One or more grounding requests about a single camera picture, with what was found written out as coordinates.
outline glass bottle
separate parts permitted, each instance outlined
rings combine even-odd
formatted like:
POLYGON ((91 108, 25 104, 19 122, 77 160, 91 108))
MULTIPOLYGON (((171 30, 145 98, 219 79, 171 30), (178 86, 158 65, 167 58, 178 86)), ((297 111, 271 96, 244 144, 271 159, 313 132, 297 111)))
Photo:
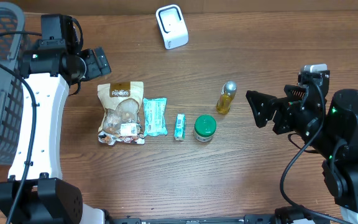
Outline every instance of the glass bottle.
POLYGON ((221 114, 227 114, 230 110, 231 101, 236 95, 237 84, 235 81, 228 81, 222 87, 222 93, 216 103, 216 111, 221 114))

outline snack bar package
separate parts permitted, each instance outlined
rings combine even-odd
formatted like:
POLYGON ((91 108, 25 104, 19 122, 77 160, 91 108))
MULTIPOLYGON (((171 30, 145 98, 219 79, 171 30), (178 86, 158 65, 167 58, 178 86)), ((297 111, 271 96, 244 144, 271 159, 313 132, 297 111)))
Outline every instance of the snack bar package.
POLYGON ((167 106, 166 98, 143 99, 144 126, 146 128, 144 136, 167 135, 165 127, 165 107, 167 106))
POLYGON ((99 142, 110 146, 117 141, 144 144, 144 132, 137 115, 142 106, 143 91, 143 82, 98 85, 98 97, 104 108, 99 142))

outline wood grain surface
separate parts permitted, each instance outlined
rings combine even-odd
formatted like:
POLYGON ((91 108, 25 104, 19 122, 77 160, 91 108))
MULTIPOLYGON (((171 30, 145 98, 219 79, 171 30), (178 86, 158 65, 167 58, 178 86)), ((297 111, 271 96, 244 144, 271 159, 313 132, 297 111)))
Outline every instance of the wood grain surface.
MULTIPOLYGON (((287 206, 278 183, 296 148, 287 135, 273 133, 272 122, 255 126, 246 91, 285 96, 284 85, 294 85, 300 67, 309 63, 326 63, 331 70, 328 102, 335 91, 358 89, 358 11, 189 14, 190 41, 174 50, 164 49, 154 15, 77 19, 84 47, 103 46, 112 74, 84 83, 79 95, 67 99, 63 179, 80 188, 86 204, 113 217, 232 217, 287 206), (215 105, 228 80, 237 82, 238 91, 223 116, 215 105), (168 99, 168 135, 146 137, 144 146, 100 144, 103 107, 96 88, 127 81, 143 81, 146 98, 168 99), (178 113, 188 122, 183 142, 173 139, 178 113), (218 122, 209 143, 192 135, 202 114, 218 122)), ((39 16, 27 15, 26 30, 40 31, 39 16)), ((140 117, 143 121, 143 110, 140 117)), ((338 217, 339 207, 323 182, 322 161, 319 155, 302 155, 285 189, 294 201, 338 217)), ((0 181, 8 169, 0 166, 0 181)))
POLYGON ((183 13, 358 10, 358 0, 0 0, 25 12, 81 16, 154 14, 177 4, 183 13))

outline yellow liquid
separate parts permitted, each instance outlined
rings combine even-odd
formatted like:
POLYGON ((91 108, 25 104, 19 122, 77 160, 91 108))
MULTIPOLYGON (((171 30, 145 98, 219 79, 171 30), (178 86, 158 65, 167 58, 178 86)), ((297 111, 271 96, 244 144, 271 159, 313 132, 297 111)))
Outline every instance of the yellow liquid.
POLYGON ((223 93, 216 103, 216 111, 221 114, 227 114, 230 110, 230 104, 233 99, 234 95, 223 93))

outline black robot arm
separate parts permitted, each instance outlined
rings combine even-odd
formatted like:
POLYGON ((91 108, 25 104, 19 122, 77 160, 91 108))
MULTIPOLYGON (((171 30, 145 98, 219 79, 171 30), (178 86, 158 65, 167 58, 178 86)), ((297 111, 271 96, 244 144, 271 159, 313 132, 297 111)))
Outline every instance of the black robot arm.
POLYGON ((358 213, 358 90, 337 91, 326 115, 310 84, 318 85, 325 97, 329 77, 325 64, 307 65, 298 74, 298 86, 285 86, 287 97, 278 99, 256 91, 248 91, 246 97, 259 128, 272 119, 276 134, 295 131, 304 142, 317 132, 325 116, 323 129, 310 145, 326 159, 324 181, 335 203, 358 213))

